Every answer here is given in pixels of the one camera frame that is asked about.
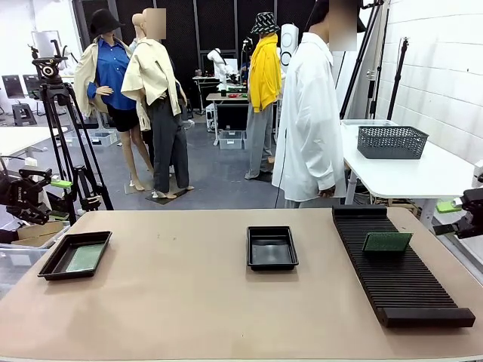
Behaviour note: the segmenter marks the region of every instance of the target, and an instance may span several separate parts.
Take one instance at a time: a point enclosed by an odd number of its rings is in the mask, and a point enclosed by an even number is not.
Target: black plastic tray
[[[255,271],[292,270],[299,265],[290,227],[248,227],[247,265]]]
[[[369,232],[398,232],[384,206],[340,206],[335,226],[379,322],[385,327],[472,327],[475,315],[459,308],[409,245],[404,252],[364,252]]]
[[[111,235],[111,232],[86,232],[84,234],[66,235],[57,249],[48,258],[38,276],[48,281],[92,277],[96,274],[97,267],[107,248]],[[98,244],[102,244],[103,247],[93,268],[81,271],[67,271],[78,248]]]

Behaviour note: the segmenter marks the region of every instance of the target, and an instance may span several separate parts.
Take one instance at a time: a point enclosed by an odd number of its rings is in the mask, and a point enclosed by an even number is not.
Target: gray basket
[[[370,159],[419,160],[427,140],[414,127],[359,127],[357,149]]]

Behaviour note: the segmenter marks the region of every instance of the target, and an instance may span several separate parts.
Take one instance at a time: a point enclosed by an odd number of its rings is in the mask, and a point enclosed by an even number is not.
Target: gray pants
[[[267,161],[272,156],[273,104],[260,113],[255,113],[248,104],[247,138],[250,145],[250,170],[245,179],[254,179],[260,171],[269,172]]]
[[[180,115],[173,116],[169,97],[148,106],[154,144],[154,189],[169,192],[169,166],[172,162],[180,189],[189,186],[186,133]]]
[[[286,209],[315,209],[340,205],[339,198],[314,198],[308,201],[285,200]]]

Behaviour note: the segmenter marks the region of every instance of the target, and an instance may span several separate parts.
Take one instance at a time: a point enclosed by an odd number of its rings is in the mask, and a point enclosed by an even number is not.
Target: brick wall
[[[385,118],[409,38],[393,121],[466,159],[483,158],[483,1],[392,0],[377,117]]]

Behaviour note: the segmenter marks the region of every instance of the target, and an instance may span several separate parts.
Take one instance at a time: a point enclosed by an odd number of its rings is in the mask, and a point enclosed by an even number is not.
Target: black shorts
[[[137,117],[136,109],[129,109],[128,111],[123,111],[120,109],[113,108],[111,105],[106,104],[107,111],[114,121],[115,129],[119,132],[127,132],[132,130],[139,124],[139,118]]]

